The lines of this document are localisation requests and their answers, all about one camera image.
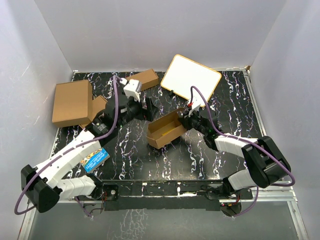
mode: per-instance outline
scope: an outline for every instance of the black marble table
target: black marble table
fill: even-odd
[[[209,106],[216,112],[222,130],[242,137],[261,137],[243,72],[221,73],[222,78]],[[116,74],[127,77],[134,73]],[[164,74],[157,72],[160,81]],[[72,80],[89,79],[93,97],[102,95],[109,99],[114,94],[111,76],[111,72],[75,73]],[[169,96],[169,91],[160,85],[142,91],[141,95],[152,97],[159,108],[155,119],[186,104],[186,100],[179,96]],[[102,180],[220,180],[246,167],[240,157],[209,149],[202,135],[194,129],[162,149],[155,149],[148,145],[147,127],[148,122],[140,120],[123,126],[118,136],[104,146],[110,158],[94,174]],[[79,126],[61,128],[55,140],[54,153],[70,143],[81,130]],[[84,174],[85,170],[78,164],[65,177]]]

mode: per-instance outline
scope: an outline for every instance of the gray wall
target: gray wall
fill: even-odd
[[[0,55],[0,239],[11,240],[23,220],[20,170],[48,158],[55,85],[72,71],[33,0],[0,0]]]
[[[267,134],[296,177],[294,190],[310,239],[320,236],[320,2],[288,1],[252,68]]]
[[[285,0],[35,0],[73,70],[251,65]]]

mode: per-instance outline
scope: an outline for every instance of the whiteboard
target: whiteboard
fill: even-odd
[[[220,72],[177,54],[161,81],[161,87],[189,100],[190,87],[195,86],[208,102],[220,79]],[[205,106],[196,90],[193,90],[193,96],[201,102],[201,107]]]

